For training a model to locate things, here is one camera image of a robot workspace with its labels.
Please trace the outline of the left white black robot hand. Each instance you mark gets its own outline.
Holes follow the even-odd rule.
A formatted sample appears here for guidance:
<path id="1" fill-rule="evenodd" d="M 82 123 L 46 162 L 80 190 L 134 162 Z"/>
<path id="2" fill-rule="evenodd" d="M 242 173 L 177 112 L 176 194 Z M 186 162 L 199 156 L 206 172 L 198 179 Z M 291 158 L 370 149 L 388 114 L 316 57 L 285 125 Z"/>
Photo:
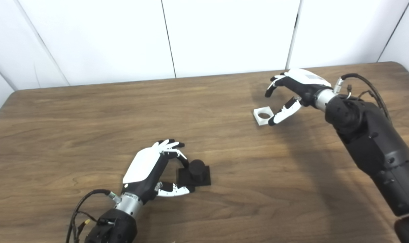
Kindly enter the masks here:
<path id="1" fill-rule="evenodd" d="M 137 196 L 143 205 L 155 197 L 176 197 L 195 192 L 194 186 L 183 186 L 160 180 L 170 159 L 178 159 L 184 168 L 189 167 L 187 157 L 180 151 L 182 142 L 174 139 L 159 140 L 139 151 L 123 177 L 121 194 Z"/>

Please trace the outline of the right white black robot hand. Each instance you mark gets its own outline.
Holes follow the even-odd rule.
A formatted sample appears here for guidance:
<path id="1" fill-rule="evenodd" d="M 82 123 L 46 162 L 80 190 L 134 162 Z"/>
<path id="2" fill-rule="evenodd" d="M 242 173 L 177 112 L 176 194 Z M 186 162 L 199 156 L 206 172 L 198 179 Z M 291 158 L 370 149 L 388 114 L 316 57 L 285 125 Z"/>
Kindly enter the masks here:
<path id="1" fill-rule="evenodd" d="M 293 68 L 270 79 L 271 84 L 265 92 L 265 97 L 271 97 L 278 87 L 286 87 L 296 95 L 268 120 L 269 126 L 274 126 L 300 108 L 312 106 L 325 111 L 327 103 L 336 96 L 331 84 L 320 76 L 300 68 Z"/>

